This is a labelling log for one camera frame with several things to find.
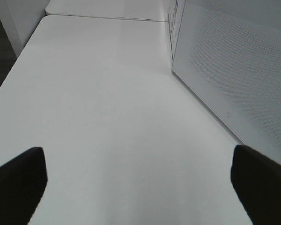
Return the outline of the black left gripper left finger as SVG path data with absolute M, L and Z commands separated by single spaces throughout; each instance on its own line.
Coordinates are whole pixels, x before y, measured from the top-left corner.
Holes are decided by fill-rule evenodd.
M 41 147 L 30 148 L 0 166 L 0 225 L 27 225 L 47 182 Z

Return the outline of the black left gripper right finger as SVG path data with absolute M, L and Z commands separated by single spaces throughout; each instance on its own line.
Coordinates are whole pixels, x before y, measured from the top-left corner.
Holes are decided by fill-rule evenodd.
M 246 145 L 234 148 L 230 180 L 254 225 L 281 225 L 281 165 Z

